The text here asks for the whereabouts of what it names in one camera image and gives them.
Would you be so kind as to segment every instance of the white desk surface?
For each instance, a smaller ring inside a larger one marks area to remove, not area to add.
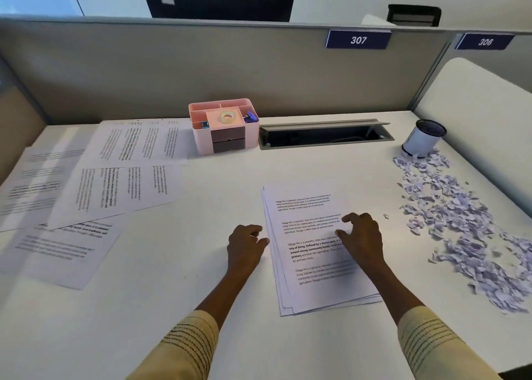
[[[0,275],[0,367],[5,379],[118,379],[205,297],[226,269],[238,224],[263,226],[262,186],[330,178],[351,210],[378,221],[397,276],[497,371],[532,363],[532,314],[502,315],[449,263],[431,264],[436,242],[412,235],[399,206],[402,171],[392,162],[416,116],[378,114],[264,118],[263,123],[378,118],[395,141],[259,148],[194,157],[181,198],[136,212],[83,291]],[[61,133],[45,130],[38,142]],[[515,235],[532,220],[446,143],[450,174],[468,181]],[[390,219],[385,220],[386,213]],[[4,246],[12,233],[0,234]],[[210,379],[394,379],[413,377],[383,303],[280,317],[270,252],[238,296],[220,334]]]

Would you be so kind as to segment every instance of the shredded paper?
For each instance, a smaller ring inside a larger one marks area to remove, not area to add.
[[[452,263],[455,271],[469,278],[473,292],[487,296],[502,313],[528,312],[523,302],[532,293],[532,241],[499,228],[473,191],[444,174],[449,159],[438,150],[423,160],[404,153],[393,160],[403,170],[399,185],[406,192],[403,198],[410,201],[401,206],[409,215],[406,226],[416,236],[428,233],[442,244],[429,262]],[[497,237],[518,261],[512,273],[496,262],[502,250],[488,244]]]

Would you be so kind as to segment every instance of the striped sleeve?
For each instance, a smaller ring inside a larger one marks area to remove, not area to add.
[[[416,380],[501,379],[425,306],[409,310],[399,321],[397,334]]]
[[[205,311],[180,321],[128,380],[205,380],[218,342],[218,325]]]

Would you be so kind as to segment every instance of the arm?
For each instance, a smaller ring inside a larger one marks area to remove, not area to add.
[[[469,346],[407,289],[384,261],[379,225],[364,213],[342,218],[351,234],[337,230],[344,247],[379,290],[397,325],[401,349],[417,380],[500,380]]]
[[[227,273],[199,306],[150,352],[129,380],[204,380],[222,327],[236,297],[258,265],[267,238],[261,226],[238,226],[229,236]]]

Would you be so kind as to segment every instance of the gray partition panel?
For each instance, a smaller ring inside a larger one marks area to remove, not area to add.
[[[434,68],[433,73],[410,105],[410,109],[417,107],[439,71],[449,60],[454,58],[465,58],[532,93],[532,33],[513,33],[511,31],[504,31],[504,33],[516,34],[512,42],[504,50],[457,50],[455,48],[462,38],[462,34],[456,34],[449,48]]]
[[[327,26],[2,19],[0,53],[56,123],[183,117],[231,98],[260,116],[393,111],[453,34],[392,30],[386,50],[356,50],[325,49]]]

